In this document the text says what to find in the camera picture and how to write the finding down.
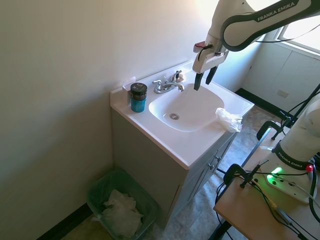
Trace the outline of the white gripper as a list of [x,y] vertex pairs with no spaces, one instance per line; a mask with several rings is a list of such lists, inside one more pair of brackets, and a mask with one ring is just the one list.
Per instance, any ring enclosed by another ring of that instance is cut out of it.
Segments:
[[196,72],[194,90],[198,91],[205,71],[210,70],[205,83],[209,85],[217,71],[217,66],[222,64],[228,56],[228,52],[214,52],[212,49],[205,49],[198,53],[192,70]]

